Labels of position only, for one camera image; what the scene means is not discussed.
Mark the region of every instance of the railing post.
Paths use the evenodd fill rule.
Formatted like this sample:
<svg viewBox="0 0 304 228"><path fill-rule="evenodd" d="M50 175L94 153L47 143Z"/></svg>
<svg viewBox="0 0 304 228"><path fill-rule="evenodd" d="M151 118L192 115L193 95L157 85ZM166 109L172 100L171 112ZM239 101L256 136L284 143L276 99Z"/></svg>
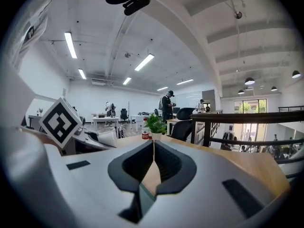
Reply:
<svg viewBox="0 0 304 228"><path fill-rule="evenodd" d="M191 143L194 143L196 136L196 121L192 120Z"/></svg>
<svg viewBox="0 0 304 228"><path fill-rule="evenodd" d="M209 147L210 145L211 122L205 122L205 133L203 146Z"/></svg>

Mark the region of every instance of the backpack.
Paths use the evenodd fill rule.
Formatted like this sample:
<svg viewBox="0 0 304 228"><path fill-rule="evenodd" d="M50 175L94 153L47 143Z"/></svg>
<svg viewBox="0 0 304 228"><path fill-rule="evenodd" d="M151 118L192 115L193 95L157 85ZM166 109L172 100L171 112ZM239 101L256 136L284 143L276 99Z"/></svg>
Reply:
<svg viewBox="0 0 304 228"><path fill-rule="evenodd" d="M162 111L162 98L158 101L158 109Z"/></svg>

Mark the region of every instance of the bottle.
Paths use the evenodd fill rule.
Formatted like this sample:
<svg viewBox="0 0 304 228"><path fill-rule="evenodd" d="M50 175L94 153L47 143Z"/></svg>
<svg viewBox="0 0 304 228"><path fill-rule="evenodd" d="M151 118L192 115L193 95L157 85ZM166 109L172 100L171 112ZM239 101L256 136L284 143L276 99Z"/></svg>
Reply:
<svg viewBox="0 0 304 228"><path fill-rule="evenodd" d="M147 125L147 118L143 119L142 125L142 139L149 139L149 128L145 127Z"/></svg>

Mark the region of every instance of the white ceiling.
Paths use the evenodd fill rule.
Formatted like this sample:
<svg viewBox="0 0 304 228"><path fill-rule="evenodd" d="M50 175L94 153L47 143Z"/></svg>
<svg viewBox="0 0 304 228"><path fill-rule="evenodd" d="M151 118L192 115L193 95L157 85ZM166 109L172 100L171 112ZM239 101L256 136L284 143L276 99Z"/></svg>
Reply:
<svg viewBox="0 0 304 228"><path fill-rule="evenodd" d="M235 19L234 11L243 17ZM72 32L77 60L64 41L67 31ZM265 86L258 92L268 94L284 73L303 67L297 38L276 0L152 0L129 17L121 5L104 0L53 0L42 40L72 77L79 77L78 68L118 86L131 77L126 87L150 92L202 83L218 87L220 79L225 92L237 94L250 76L254 87ZM134 71L148 53L154 60ZM190 78L194 81L176 86Z"/></svg>

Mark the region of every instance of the large window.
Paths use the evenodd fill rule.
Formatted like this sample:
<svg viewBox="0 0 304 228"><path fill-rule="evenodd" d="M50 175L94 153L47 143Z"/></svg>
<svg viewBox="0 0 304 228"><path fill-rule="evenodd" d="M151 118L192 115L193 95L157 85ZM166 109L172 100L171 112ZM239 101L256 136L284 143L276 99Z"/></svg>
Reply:
<svg viewBox="0 0 304 228"><path fill-rule="evenodd" d="M267 100L246 100L234 102L234 113L266 113ZM234 133L238 140L263 141L265 137L266 124L244 123L234 124Z"/></svg>

